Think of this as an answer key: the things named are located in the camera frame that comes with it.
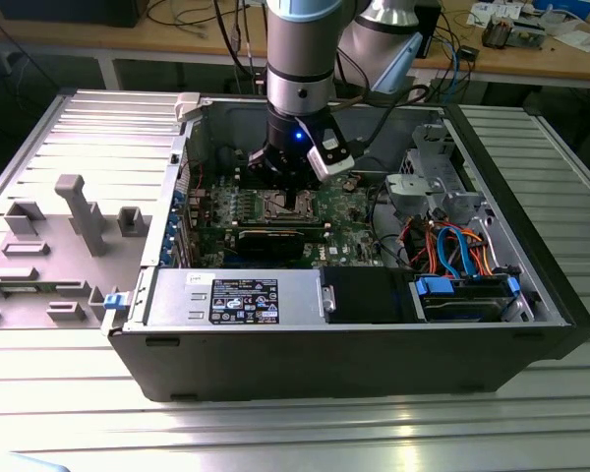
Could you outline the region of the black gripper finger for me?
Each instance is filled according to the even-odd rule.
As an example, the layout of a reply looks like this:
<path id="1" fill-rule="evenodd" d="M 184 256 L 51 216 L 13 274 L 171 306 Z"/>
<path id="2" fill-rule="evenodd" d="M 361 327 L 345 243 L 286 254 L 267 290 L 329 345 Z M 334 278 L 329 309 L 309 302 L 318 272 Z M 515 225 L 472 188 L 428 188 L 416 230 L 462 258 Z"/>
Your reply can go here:
<path id="1" fill-rule="evenodd" d="M 292 186 L 292 202 L 295 212 L 313 212 L 317 190 L 321 182 L 313 172 L 297 174 Z"/>
<path id="2" fill-rule="evenodd" d="M 282 151 L 277 148 L 261 148 L 248 156 L 248 169 L 270 188 L 285 193 L 284 206 L 294 208 L 294 174 Z"/>

